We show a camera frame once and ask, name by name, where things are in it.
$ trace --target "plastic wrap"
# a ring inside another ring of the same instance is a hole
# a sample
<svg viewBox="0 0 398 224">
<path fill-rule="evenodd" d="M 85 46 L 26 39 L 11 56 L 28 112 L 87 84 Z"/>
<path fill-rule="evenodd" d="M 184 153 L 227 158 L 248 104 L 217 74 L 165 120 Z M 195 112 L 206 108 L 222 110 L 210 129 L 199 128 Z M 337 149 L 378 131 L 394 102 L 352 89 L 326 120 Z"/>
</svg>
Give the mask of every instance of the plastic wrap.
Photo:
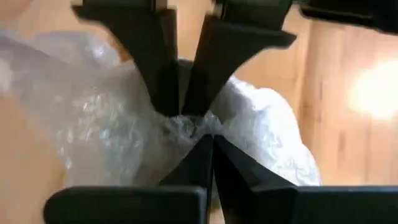
<svg viewBox="0 0 398 224">
<path fill-rule="evenodd" d="M 213 103 L 216 116 L 165 118 L 134 63 L 118 62 L 105 41 L 87 34 L 29 42 L 0 34 L 0 88 L 54 142 L 67 185 L 156 184 L 206 133 L 224 134 L 295 184 L 320 184 L 293 112 L 276 92 L 233 77 Z"/>
</svg>

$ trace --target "plastic packaging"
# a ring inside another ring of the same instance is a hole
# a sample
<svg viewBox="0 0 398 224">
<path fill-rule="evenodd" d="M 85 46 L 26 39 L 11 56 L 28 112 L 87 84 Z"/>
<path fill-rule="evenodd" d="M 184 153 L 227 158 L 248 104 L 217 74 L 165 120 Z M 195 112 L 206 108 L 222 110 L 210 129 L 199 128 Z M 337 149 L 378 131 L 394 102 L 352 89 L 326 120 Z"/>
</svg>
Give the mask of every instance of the plastic packaging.
<svg viewBox="0 0 398 224">
<path fill-rule="evenodd" d="M 224 134 L 295 184 L 320 184 L 293 112 L 276 92 L 233 77 L 213 103 L 216 116 L 165 118 L 134 63 L 118 62 L 105 41 L 87 34 L 29 42 L 0 34 L 0 88 L 54 142 L 68 185 L 156 184 L 206 133 Z"/>
</svg>

